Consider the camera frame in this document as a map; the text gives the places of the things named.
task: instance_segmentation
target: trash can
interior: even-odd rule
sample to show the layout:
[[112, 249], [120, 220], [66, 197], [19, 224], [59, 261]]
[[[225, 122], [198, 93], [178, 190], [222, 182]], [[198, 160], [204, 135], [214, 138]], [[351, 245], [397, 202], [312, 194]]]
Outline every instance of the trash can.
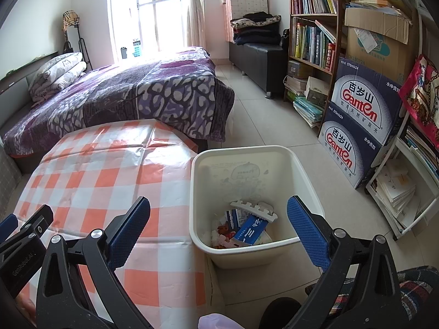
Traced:
[[[190, 181], [190, 236], [220, 268], [245, 268], [270, 263], [300, 240], [287, 216], [287, 201], [298, 195], [314, 214], [324, 210], [297, 156], [286, 147], [259, 146], [214, 149], [192, 163]], [[234, 249], [214, 249], [212, 222], [230, 203], [263, 201], [278, 219], [267, 225], [272, 243]]]

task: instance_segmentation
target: stack of clothes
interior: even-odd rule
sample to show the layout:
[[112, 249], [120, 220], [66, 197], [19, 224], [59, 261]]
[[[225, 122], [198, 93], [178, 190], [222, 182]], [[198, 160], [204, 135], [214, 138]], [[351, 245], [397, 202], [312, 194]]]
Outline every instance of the stack of clothes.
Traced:
[[243, 18], [233, 19], [233, 41], [238, 45], [245, 43], [280, 44], [280, 16], [265, 12], [249, 13]]
[[64, 90], [87, 69], [82, 53], [67, 53], [57, 56], [44, 64], [34, 75], [29, 86], [29, 94], [37, 106], [53, 95]]

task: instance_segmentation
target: curtain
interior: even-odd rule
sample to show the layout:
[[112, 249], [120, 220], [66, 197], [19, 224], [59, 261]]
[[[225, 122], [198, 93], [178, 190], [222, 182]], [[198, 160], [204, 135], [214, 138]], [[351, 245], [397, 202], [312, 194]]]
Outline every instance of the curtain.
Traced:
[[187, 9], [187, 46], [206, 47], [204, 34], [204, 15], [201, 0], [189, 0]]

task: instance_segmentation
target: orange checkered tablecloth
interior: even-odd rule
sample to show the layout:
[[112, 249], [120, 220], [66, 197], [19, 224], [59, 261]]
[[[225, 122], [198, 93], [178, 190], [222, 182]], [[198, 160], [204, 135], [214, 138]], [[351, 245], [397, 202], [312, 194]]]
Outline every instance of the orange checkered tablecloth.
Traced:
[[[54, 221], [42, 237], [86, 236], [124, 214], [140, 196], [151, 217], [125, 266], [116, 270], [154, 328], [197, 328], [206, 314], [204, 254], [189, 235], [190, 166], [196, 145], [156, 121], [117, 122], [70, 133], [43, 158], [15, 209], [20, 226], [43, 204]], [[99, 315], [109, 319], [85, 267]], [[39, 272], [24, 289], [35, 301]]]

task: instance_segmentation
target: black bench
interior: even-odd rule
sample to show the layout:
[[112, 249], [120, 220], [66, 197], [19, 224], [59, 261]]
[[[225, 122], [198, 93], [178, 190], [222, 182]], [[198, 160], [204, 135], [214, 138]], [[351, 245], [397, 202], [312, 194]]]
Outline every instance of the black bench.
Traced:
[[280, 46], [259, 43], [229, 45], [229, 60], [267, 93], [266, 98], [284, 93], [288, 63], [286, 51]]

